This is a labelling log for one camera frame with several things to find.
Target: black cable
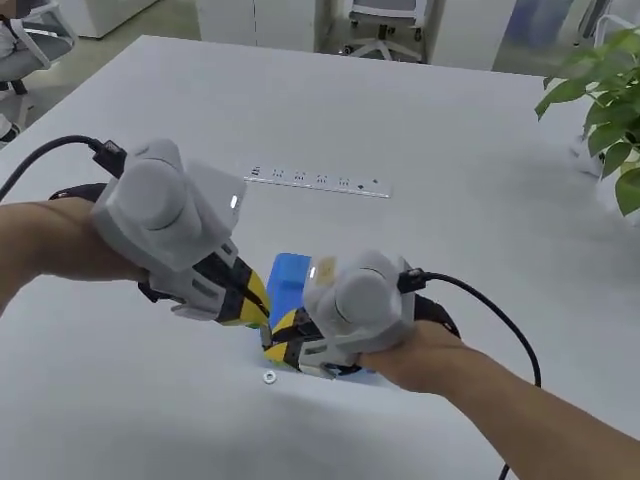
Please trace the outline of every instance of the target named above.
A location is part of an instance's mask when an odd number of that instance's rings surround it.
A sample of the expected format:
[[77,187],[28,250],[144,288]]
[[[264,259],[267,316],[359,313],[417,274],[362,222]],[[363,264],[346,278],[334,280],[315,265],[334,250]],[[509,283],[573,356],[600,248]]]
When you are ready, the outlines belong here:
[[[424,272],[422,273],[421,277],[423,280],[427,282],[430,280],[440,280],[441,282],[446,282],[446,283],[450,283],[451,285],[455,285],[456,287],[461,288],[465,292],[473,295],[476,299],[478,299],[485,306],[487,306],[493,313],[495,313],[496,316],[500,318],[500,320],[502,320],[507,327],[509,327],[509,330],[511,330],[514,333],[514,335],[518,338],[518,340],[526,350],[527,355],[529,356],[529,360],[531,361],[531,366],[533,368],[534,385],[536,387],[542,387],[542,373],[540,372],[540,364],[538,363],[538,357],[536,356],[536,353],[533,351],[533,347],[529,343],[529,340],[527,340],[527,337],[525,337],[522,331],[518,328],[518,326],[515,323],[513,323],[513,320],[511,320],[507,316],[507,314],[500,309],[500,307],[498,307],[495,303],[489,300],[487,296],[485,296],[484,294],[482,294],[481,292],[473,288],[471,285],[463,282],[462,280],[458,280],[455,277],[451,277],[449,275],[444,275],[441,273],[431,273],[431,272]],[[498,480],[505,480],[507,478],[507,475],[509,474],[509,470],[510,470],[509,465],[505,463],[504,467],[502,468],[502,471],[500,472],[500,476],[498,477]]]
[[93,150],[96,153],[99,152],[103,147],[103,144],[101,141],[95,138],[85,137],[83,135],[70,135],[68,137],[60,137],[45,143],[40,148],[35,150],[27,158],[25,158],[20,165],[18,165],[18,168],[15,169],[15,171],[11,174],[11,176],[2,186],[2,188],[0,188],[0,202],[4,200],[7,194],[18,182],[18,180],[20,180],[22,175],[24,175],[27,169],[31,165],[33,165],[37,160],[39,160],[41,157],[43,157],[50,151],[55,150],[56,148],[62,147],[64,145],[74,144],[74,143],[81,143],[81,144],[88,145],[89,148],[91,148],[91,150]]

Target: chair base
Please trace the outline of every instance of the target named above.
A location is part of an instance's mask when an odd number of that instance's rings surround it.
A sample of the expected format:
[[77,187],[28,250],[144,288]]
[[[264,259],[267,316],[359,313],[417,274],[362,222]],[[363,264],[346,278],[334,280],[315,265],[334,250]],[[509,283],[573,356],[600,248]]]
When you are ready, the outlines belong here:
[[[12,125],[16,125],[20,132],[27,127],[29,111],[35,106],[27,89],[22,82],[11,82],[14,92],[6,95],[0,100],[0,138],[9,133]],[[0,91],[7,91],[2,88],[0,82]],[[6,146],[7,143],[0,142],[0,148]]]
[[387,40],[387,34],[390,33],[390,27],[387,25],[380,25],[378,28],[378,36],[376,38],[360,38],[351,41],[353,45],[362,45],[359,49],[353,51],[353,48],[349,46],[345,47],[345,54],[350,57],[364,57],[371,52],[380,52],[382,58],[385,60],[393,60],[391,52],[397,52],[407,57],[416,59],[416,61],[422,61],[422,54],[411,50],[410,48],[400,45],[399,43]]
[[401,53],[402,55],[406,55],[407,57],[415,58],[418,62],[422,61],[421,53],[411,50],[404,45],[400,45],[399,43],[391,42],[389,40],[363,38],[353,40],[351,43],[353,43],[354,45],[362,45],[362,47],[351,53],[349,55],[350,57],[364,57],[371,52],[380,52],[382,54],[382,58],[384,58],[385,60],[393,60],[391,52],[397,52]]

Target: white cabinet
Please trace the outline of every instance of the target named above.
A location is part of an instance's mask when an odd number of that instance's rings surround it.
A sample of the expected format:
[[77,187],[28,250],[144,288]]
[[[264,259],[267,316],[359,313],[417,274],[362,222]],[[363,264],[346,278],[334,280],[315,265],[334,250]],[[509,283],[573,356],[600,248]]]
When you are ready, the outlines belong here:
[[62,14],[81,37],[102,38],[158,0],[58,0]]
[[332,0],[198,0],[202,40],[318,51],[333,21]]
[[253,0],[197,0],[205,42],[257,45]]

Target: black wrist strap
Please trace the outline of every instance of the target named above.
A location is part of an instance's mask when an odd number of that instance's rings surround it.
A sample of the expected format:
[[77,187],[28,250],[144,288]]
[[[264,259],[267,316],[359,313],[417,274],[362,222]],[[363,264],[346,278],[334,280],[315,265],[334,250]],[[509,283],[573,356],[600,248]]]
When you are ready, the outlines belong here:
[[82,198],[92,203],[96,203],[104,189],[107,188],[106,183],[93,183],[89,185],[80,185],[79,187],[66,188],[51,195],[49,200],[58,200],[60,198]]

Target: blue object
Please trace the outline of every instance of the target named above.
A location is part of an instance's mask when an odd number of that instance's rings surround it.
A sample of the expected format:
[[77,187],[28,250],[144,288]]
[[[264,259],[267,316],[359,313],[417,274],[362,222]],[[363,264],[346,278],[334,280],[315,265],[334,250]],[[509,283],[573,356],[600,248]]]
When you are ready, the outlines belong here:
[[518,0],[505,36],[531,48],[553,45],[574,0]]
[[302,307],[304,281],[310,263],[311,257],[294,253],[281,253],[276,257],[267,282],[267,294],[271,299],[271,328],[291,310]]

